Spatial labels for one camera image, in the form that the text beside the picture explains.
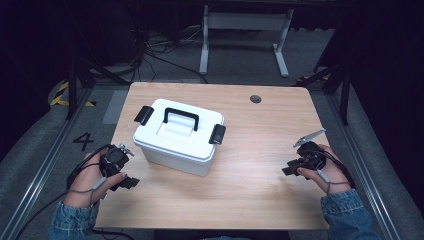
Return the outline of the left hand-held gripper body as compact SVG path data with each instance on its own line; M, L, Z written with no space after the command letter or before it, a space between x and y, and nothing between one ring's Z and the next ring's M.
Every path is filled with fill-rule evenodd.
M100 158L100 171L103 176L110 177L119 173L134 153L123 143L109 145L106 153Z

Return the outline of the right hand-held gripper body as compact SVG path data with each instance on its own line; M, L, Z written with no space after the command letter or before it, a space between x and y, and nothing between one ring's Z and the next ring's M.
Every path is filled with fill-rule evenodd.
M300 137L294 144L293 147L297 148L297 153L300 155L296 159L298 167L304 167L310 170L322 169L325 166L325 157L321 148L313 142L313 139L320 134L326 132L325 128Z

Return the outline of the white lidded storage box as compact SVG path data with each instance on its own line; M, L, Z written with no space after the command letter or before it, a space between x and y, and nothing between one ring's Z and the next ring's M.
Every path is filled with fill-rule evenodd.
M167 99L143 106L134 121L133 141L148 161L198 176L208 174L226 131L221 113Z

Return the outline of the person's right hand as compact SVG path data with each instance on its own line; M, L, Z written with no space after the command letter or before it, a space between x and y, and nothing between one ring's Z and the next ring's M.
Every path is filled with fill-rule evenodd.
M326 165L320 172L315 170L299 168L298 173L314 181L327 195L337 194L351 190L351 185L343 173L337 166L339 159L332 149L326 145L319 144L321 150L329 155L326 159Z

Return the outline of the person's left hand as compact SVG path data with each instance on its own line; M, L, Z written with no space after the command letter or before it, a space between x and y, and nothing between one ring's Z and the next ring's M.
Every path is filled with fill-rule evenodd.
M103 198L111 187L127 178L126 173L118 173L106 178L101 185L94 188L103 178L98 163L105 153L106 151L102 150L100 153L91 157L86 163L86 168L75 178L64 198L64 205L74 208L88 208Z

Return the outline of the black tripod stand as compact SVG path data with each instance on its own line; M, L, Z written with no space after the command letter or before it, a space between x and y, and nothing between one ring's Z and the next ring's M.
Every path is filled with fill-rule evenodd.
M310 77L301 77L294 87L306 87L320 79L328 78L322 87L325 94L334 94L338 88L341 88L339 115L342 122L347 125L348 101L350 94L351 73L347 64L336 64L318 71Z
M95 86L94 77L90 70L94 69L106 78L122 86L129 86L130 82L122 79L118 75L107 70L105 67L95 64L82 57L73 57L69 67L68 74L68 114L66 119L70 120L78 109L77 103L77 82L80 82L83 88L93 88Z

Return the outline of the yellow black floor tape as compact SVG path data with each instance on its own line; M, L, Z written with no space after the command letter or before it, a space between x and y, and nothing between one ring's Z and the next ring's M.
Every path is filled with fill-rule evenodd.
M52 101L50 102L51 106L54 106L54 105L69 106L69 101L62 99L62 96L65 93L65 91L68 89L68 86L69 86L69 83L66 80L60 85L55 96L53 97ZM97 106L97 102L96 101L87 101L85 103L85 106L95 107L95 106Z

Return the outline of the metal floor rail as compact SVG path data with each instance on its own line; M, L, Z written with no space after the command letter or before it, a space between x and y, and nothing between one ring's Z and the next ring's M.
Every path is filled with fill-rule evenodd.
M353 156L353 165L355 166L356 173L360 179L364 192L368 198L380 229L383 233L385 240L400 240L399 233L392 221L390 214L387 211L386 205L383 202L381 194L372 179L372 176L366 166L363 156L353 138L353 135L347 125L344 124L340 117L337 99L333 95L325 96L326 102L331 109L332 114L337 119L337 125L340 129L343 138L347 142L347 147Z
M91 93L92 89L83 89L81 94L76 98L77 102L74 105L73 115L69 120L65 120L62 124L58 135L54 139L54 142L52 143L47 155L41 162L40 167L26 188L25 194L19 202L19 205L17 206L14 214L4 228L4 232L0 235L0 240L15 240L18 238L18 232L23 228L26 218L30 214L32 207L34 206L39 194L45 185L45 182L50 175L50 172L52 171L57 161L58 155L63 148L65 139L69 135L74 122L80 115L80 112L88 101Z

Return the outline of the white metal desk frame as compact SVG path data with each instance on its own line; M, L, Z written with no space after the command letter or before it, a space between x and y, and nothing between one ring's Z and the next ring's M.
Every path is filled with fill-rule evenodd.
M211 12L208 5L204 6L202 35L203 43L200 56L199 73L206 74L209 59L209 31L218 30L254 30L279 31L279 42L272 45L272 50L283 78L289 76L282 49L289 31L294 10L289 9L283 14L259 13L223 13Z

